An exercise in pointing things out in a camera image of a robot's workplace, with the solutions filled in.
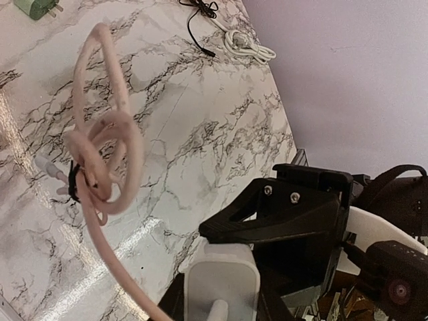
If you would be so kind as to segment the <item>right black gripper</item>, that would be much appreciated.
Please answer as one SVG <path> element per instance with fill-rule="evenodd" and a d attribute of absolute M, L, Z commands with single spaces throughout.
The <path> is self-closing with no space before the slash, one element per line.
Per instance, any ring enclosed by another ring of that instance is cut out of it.
<path fill-rule="evenodd" d="M 199 225 L 210 243 L 256 243 L 258 268 L 287 279 L 282 297 L 309 290 L 313 302 L 331 287 L 344 240 L 353 178 L 341 171 L 278 164 L 274 179 L 254 179 Z"/>

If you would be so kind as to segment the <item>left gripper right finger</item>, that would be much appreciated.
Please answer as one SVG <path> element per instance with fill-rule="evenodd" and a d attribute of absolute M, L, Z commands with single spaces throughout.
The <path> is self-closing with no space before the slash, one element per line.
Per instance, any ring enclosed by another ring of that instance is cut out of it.
<path fill-rule="evenodd" d="M 296 320 L 282 300 L 282 292 L 287 279 L 268 267 L 260 267 L 260 293 L 256 320 Z"/>

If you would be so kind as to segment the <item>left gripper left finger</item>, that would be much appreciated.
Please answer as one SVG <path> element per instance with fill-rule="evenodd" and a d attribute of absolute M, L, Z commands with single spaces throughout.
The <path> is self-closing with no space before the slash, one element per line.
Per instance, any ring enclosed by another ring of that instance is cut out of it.
<path fill-rule="evenodd" d="M 184 274 L 177 274 L 158 306 L 173 320 L 184 320 Z"/>

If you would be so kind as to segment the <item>white usb charger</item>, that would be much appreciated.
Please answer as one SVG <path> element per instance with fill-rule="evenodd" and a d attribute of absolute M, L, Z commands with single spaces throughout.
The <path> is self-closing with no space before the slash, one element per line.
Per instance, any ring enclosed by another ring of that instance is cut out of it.
<path fill-rule="evenodd" d="M 185 320 L 255 320 L 260 274 L 250 246 L 204 240 L 185 271 Z"/>

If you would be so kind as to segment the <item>black adapter with cable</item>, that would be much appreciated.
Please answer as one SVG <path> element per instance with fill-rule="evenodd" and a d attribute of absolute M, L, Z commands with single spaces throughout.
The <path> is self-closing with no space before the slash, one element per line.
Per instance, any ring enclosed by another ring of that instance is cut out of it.
<path fill-rule="evenodd" d="M 188 0 L 182 1 L 179 0 L 178 3 L 182 6 L 193 8 L 194 12 L 187 19 L 187 31 L 193 43 L 197 46 L 197 48 L 205 54 L 207 57 L 214 58 L 215 53 L 211 50 L 204 48 L 195 37 L 193 33 L 193 27 L 200 27 L 200 23 L 202 19 L 216 19 L 217 11 L 219 10 L 219 6 L 216 1 L 202 1 L 202 0 Z"/>

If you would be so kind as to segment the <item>green plug adapter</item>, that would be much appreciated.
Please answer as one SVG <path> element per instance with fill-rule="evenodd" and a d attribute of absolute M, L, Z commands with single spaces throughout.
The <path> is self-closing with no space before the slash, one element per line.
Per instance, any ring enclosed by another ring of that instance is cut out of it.
<path fill-rule="evenodd" d="M 34 21 L 40 20 L 46 14 L 56 17 L 54 10 L 64 10 L 58 0 L 13 0 L 13 3 Z"/>

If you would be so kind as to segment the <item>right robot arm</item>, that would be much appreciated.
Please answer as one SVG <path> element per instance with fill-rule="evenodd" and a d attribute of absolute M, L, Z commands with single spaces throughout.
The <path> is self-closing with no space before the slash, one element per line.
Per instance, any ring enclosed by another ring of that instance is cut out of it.
<path fill-rule="evenodd" d="M 202 222 L 210 243 L 254 246 L 263 307 L 308 306 L 335 273 L 396 320 L 427 317 L 427 172 L 399 165 L 372 179 L 277 164 Z"/>

